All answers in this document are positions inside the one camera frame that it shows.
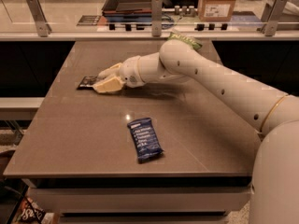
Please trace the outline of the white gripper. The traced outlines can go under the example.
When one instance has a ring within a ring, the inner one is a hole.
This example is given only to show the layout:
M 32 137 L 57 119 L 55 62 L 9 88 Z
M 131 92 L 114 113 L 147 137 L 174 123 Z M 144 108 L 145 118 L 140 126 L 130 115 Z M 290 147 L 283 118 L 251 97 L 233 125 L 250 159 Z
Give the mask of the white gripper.
M 124 85 L 130 88 L 144 86 L 138 70 L 139 60 L 140 56 L 135 56 L 101 71 L 98 77 L 102 79 L 93 84 L 93 89 L 98 93 L 109 93 L 120 91 Z

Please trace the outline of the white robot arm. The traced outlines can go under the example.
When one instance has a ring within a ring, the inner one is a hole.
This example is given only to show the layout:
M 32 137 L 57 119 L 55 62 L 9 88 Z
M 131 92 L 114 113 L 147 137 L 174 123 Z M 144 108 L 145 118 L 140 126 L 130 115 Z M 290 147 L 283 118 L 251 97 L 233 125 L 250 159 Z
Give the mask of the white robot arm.
M 263 136 L 255 158 L 250 224 L 299 224 L 299 98 L 200 55 L 169 39 L 157 53 L 135 56 L 99 74 L 99 93 L 190 77 Z

